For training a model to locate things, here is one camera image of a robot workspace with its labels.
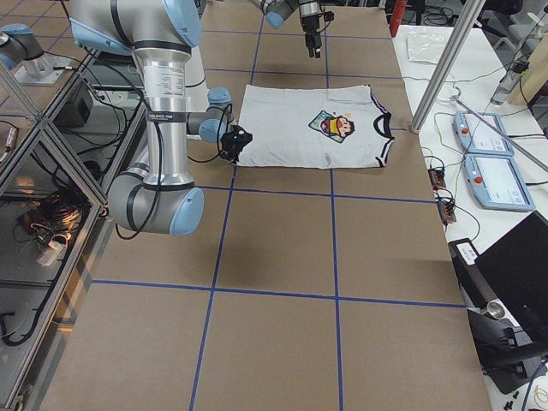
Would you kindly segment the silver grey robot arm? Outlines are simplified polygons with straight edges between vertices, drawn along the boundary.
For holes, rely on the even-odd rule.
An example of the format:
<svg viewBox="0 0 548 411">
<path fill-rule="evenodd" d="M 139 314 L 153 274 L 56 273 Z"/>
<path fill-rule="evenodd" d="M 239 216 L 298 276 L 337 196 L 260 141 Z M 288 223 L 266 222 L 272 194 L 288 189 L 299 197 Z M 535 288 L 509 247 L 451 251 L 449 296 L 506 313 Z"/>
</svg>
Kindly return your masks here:
<svg viewBox="0 0 548 411">
<path fill-rule="evenodd" d="M 193 1 L 74 1 L 74 39 L 96 51 L 130 56 L 143 84 L 147 147 L 113 181 L 108 192 L 115 222 L 135 234 L 193 233 L 205 195 L 188 168 L 187 137 L 217 147 L 232 164 L 253 136 L 235 123 L 229 92 L 207 95 L 203 112 L 187 109 L 186 65 L 200 44 L 201 25 Z"/>
<path fill-rule="evenodd" d="M 296 11 L 299 12 L 301 28 L 305 35 L 305 44 L 311 58 L 321 57 L 320 21 L 331 22 L 333 14 L 326 11 L 319 1 L 308 0 L 252 0 L 272 28 L 280 28 Z"/>
</svg>

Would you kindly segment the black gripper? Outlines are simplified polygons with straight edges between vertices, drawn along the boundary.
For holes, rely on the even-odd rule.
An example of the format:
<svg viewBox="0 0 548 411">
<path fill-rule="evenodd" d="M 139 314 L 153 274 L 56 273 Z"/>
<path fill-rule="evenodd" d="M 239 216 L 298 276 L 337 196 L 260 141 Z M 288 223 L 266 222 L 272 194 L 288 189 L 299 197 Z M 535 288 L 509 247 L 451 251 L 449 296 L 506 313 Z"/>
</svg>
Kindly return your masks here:
<svg viewBox="0 0 548 411">
<path fill-rule="evenodd" d="M 321 34 L 319 33 L 320 18 L 323 7 L 319 3 L 299 3 L 301 27 L 305 33 L 305 44 L 309 57 L 321 58 Z"/>
<path fill-rule="evenodd" d="M 219 156 L 222 159 L 236 164 L 244 147 L 251 143 L 253 135 L 241 126 L 234 126 L 221 138 L 221 150 Z"/>
</svg>

